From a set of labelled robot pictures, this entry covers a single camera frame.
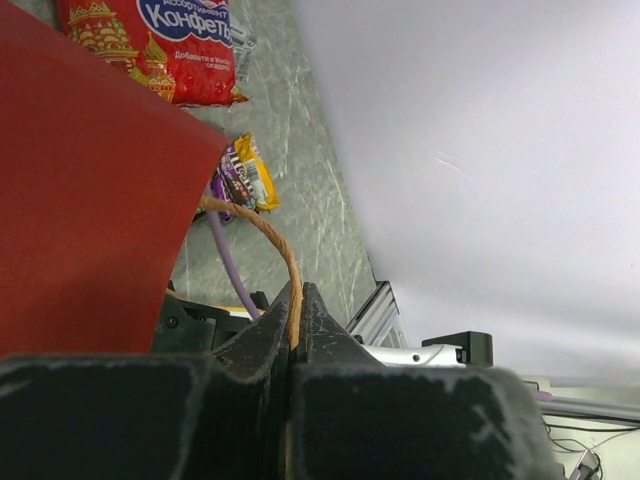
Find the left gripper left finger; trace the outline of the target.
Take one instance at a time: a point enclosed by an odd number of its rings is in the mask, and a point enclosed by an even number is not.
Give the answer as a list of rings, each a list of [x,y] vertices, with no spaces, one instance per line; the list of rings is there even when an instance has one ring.
[[[3,360],[2,477],[283,478],[290,299],[210,352]]]

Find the red paper bag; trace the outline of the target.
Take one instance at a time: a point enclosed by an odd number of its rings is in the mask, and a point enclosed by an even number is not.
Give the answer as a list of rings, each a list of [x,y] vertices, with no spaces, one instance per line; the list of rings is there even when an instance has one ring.
[[[146,353],[225,138],[10,2],[1,5],[1,351]]]

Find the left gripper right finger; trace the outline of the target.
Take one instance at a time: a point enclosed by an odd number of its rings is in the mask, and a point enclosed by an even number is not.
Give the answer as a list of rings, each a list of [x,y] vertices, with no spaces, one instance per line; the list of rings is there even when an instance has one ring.
[[[303,288],[301,329],[318,288]],[[297,359],[296,479],[556,479],[531,391],[495,368],[403,367]]]

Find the silver foil snack packet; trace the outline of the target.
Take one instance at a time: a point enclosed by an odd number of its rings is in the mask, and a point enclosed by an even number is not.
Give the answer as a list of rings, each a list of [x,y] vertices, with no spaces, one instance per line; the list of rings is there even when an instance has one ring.
[[[249,26],[242,23],[233,14],[230,15],[230,26],[236,81],[246,83],[249,78],[251,54],[257,46],[258,37]]]

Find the yellow candy packet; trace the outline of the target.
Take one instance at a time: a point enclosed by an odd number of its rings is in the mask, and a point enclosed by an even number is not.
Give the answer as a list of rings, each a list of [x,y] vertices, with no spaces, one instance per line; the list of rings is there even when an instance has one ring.
[[[257,148],[255,137],[247,133],[234,141],[234,147],[253,188],[256,208],[269,212],[280,206],[280,199],[271,173]]]

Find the red candy snack bag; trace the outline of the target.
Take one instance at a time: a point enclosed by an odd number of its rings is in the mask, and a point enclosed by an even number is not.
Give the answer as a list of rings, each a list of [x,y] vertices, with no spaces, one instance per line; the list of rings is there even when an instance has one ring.
[[[77,0],[56,7],[68,39],[174,105],[248,100],[236,82],[226,1]]]

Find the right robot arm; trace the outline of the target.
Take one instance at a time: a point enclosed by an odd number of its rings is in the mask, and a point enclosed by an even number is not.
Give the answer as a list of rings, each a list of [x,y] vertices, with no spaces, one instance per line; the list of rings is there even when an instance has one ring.
[[[419,348],[401,347],[393,328],[384,335],[390,347],[366,345],[341,327],[314,302],[301,329],[298,358],[311,363],[377,362],[387,367],[490,368],[494,365],[491,335],[463,331],[427,339]],[[230,341],[252,323],[241,307],[212,307],[167,295],[157,322],[153,353],[207,353]]]

